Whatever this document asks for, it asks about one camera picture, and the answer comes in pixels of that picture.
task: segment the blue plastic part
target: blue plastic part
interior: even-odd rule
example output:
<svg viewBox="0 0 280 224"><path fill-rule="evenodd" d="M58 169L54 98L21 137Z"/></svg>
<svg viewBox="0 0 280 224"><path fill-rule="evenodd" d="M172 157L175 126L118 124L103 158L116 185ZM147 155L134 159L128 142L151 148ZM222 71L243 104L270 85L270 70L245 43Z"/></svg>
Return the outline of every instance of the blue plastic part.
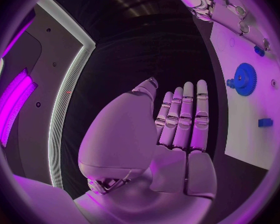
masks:
<svg viewBox="0 0 280 224"><path fill-rule="evenodd" d="M249 96L253 93L257 83L257 75L252 65L242 63L238 66L235 78L235 89L241 96Z"/></svg>
<svg viewBox="0 0 280 224"><path fill-rule="evenodd" d="M227 80L226 85L229 86L230 88L234 89L235 88L234 79Z"/></svg>
<svg viewBox="0 0 280 224"><path fill-rule="evenodd" d="M257 54L259 54L260 56L264 56L265 55L265 51L261 48L259 48L258 46L254 47L254 50Z"/></svg>
<svg viewBox="0 0 280 224"><path fill-rule="evenodd" d="M259 127L270 127L273 126L273 120L270 118L259 119Z"/></svg>

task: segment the white panel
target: white panel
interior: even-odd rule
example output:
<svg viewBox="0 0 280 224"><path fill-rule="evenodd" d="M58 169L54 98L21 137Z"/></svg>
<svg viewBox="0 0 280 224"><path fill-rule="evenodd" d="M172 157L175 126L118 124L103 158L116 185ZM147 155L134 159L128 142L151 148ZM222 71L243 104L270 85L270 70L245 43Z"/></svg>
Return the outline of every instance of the white panel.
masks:
<svg viewBox="0 0 280 224"><path fill-rule="evenodd" d="M256 89L248 97L226 87L229 126L225 154L269 169L280 145L279 63L273 52L259 56L252 43L217 23L214 23L211 41L225 82L234 78L237 67L244 62L251 64L257 73ZM275 87L271 85L272 79L276 80ZM271 118L273 126L259 128L261 118Z"/></svg>

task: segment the robot finger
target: robot finger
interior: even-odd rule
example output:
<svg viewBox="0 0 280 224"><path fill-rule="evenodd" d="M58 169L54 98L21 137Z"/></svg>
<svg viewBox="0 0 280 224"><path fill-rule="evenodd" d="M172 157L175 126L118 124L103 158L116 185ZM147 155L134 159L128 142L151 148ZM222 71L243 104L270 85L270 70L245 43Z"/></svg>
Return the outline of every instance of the robot finger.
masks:
<svg viewBox="0 0 280 224"><path fill-rule="evenodd" d="M197 106L191 140L194 150L206 150L209 127L208 91L204 80L197 83Z"/></svg>
<svg viewBox="0 0 280 224"><path fill-rule="evenodd" d="M171 146L175 135L180 108L182 103L183 88L177 87L174 91L171 106L165 121L165 125L159 142L165 146Z"/></svg>
<svg viewBox="0 0 280 224"><path fill-rule="evenodd" d="M186 82L183 89L180 116L176 128L173 146L186 150L188 148L190 129L192 124L194 86Z"/></svg>
<svg viewBox="0 0 280 224"><path fill-rule="evenodd" d="M166 121L166 118L167 118L168 113L169 113L169 109L170 109L170 106L171 106L172 99L173 99L173 93L172 92L167 92L165 94L164 99L163 99L161 109L160 109L160 111L157 115L157 118L156 118L155 122L154 122L155 126L156 126L156 131L157 131L157 140L160 139L160 136L162 134L162 131L163 131L163 128L164 128L164 125L165 125L165 121Z"/></svg>

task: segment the purple light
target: purple light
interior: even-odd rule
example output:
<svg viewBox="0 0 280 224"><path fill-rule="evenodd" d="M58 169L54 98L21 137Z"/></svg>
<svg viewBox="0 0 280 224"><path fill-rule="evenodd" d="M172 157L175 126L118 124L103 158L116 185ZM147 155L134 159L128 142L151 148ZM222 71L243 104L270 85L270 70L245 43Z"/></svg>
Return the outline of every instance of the purple light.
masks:
<svg viewBox="0 0 280 224"><path fill-rule="evenodd" d="M3 133L1 136L1 142L4 147L6 147L8 136L10 133L10 130L12 128L13 122L15 121L16 116L18 115L20 109L25 104L26 100L30 97L30 95L33 93L33 91L37 88L36 83L32 83L28 86L28 88L24 91L24 93L20 96L20 98L17 100L15 105L13 106L12 110L10 111L10 114L7 118L7 121L5 123Z"/></svg>
<svg viewBox="0 0 280 224"><path fill-rule="evenodd" d="M12 48L12 46L15 44L15 42L19 39L19 37L24 33L24 31L26 31L26 29L31 25L31 23L33 22L33 20L31 20L30 22L27 23L26 26L24 26L22 28L21 31L19 31L19 33L14 37L14 39L10 42L10 44L8 45L8 47L5 49L4 54L2 55L2 57L4 57L8 51Z"/></svg>
<svg viewBox="0 0 280 224"><path fill-rule="evenodd" d="M0 97L0 112L3 109L9 96L12 94L12 92L18 86L18 84L27 76L27 74L27 68L23 69L23 71L21 71L5 89L3 95Z"/></svg>
<svg viewBox="0 0 280 224"><path fill-rule="evenodd" d="M30 76L25 77L20 84L15 88L12 94L7 99L2 111L0 112L0 139L2 136L3 128L5 123L7 122L8 116L16 104L17 100L23 94L23 92L28 88L28 86L32 83L32 79Z"/></svg>

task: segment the blue gear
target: blue gear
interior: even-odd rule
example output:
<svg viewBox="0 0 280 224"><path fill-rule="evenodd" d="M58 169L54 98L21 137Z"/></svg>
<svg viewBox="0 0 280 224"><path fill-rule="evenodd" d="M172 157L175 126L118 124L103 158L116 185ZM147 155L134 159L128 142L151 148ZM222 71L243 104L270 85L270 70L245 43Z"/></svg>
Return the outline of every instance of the blue gear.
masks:
<svg viewBox="0 0 280 224"><path fill-rule="evenodd" d="M256 87L257 75L252 65L242 63L238 66L235 77L234 86L241 96L249 96Z"/></svg>

